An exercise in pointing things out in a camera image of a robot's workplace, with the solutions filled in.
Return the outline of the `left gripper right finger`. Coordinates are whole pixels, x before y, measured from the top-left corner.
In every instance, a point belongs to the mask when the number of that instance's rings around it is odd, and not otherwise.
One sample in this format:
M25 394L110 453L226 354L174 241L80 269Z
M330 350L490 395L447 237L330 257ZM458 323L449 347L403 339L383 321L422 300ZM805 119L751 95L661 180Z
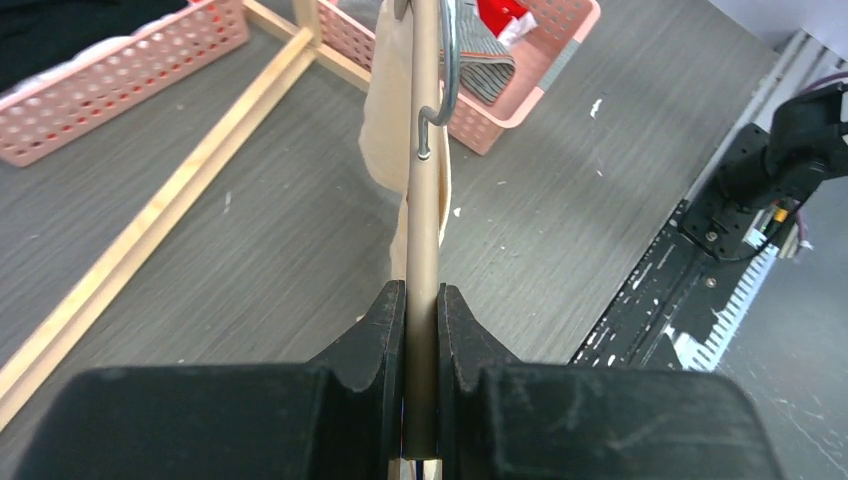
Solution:
M519 360L459 289L437 299L446 479L780 479L748 396L696 372Z

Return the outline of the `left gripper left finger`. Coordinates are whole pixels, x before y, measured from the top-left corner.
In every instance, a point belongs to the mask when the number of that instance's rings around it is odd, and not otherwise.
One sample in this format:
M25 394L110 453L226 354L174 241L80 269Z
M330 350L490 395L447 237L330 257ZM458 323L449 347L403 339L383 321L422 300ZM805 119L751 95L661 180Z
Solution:
M51 404L18 479L396 479L405 286L304 363L97 368Z

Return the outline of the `wooden hanger of beige underwear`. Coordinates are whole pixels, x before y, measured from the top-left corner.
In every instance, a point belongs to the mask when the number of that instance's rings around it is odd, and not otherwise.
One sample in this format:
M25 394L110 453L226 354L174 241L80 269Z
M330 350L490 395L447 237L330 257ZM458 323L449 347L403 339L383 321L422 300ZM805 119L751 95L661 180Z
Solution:
M459 49L453 1L397 1L397 20L413 16L404 316L402 456L422 479L437 456L437 295L440 165L444 127L457 103Z

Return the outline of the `beige underwear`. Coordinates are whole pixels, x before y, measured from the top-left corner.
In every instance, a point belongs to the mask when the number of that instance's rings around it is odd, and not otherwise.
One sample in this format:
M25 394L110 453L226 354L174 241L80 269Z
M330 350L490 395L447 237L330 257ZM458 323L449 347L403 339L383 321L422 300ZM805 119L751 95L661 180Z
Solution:
M398 20L393 3L383 2L377 19L359 147L374 181L400 195L397 227L389 247L391 280L404 280L407 270L412 42L413 13L407 11Z

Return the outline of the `grey striped underwear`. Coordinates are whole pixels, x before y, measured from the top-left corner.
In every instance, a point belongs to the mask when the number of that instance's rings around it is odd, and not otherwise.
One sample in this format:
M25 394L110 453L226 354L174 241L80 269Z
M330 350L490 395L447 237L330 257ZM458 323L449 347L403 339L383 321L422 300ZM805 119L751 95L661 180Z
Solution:
M516 64L483 23L475 1L457 1L460 83L484 105L493 105L512 81Z

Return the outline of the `red underwear white trim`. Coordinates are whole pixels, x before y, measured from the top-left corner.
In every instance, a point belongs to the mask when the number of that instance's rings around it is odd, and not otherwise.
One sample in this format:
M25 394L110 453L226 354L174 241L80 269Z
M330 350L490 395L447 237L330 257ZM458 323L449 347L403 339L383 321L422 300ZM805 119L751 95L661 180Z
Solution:
M477 0L476 13L507 49L538 27L534 15L514 0Z

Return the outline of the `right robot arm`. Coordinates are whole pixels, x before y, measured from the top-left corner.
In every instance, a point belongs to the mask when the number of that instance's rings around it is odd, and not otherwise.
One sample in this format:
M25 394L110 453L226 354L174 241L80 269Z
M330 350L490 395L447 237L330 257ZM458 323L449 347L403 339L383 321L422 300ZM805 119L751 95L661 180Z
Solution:
M847 85L798 95L774 112L766 144L722 166L717 187L740 210L788 197L809 199L822 182L847 175Z

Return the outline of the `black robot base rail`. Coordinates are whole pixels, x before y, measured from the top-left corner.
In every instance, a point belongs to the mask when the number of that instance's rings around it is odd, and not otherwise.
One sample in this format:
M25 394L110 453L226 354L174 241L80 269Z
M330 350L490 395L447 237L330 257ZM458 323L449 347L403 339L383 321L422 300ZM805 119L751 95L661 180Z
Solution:
M780 251L779 207L740 212L713 181L684 198L606 307L572 361L593 367L683 370L665 328L703 275L746 264L768 246Z

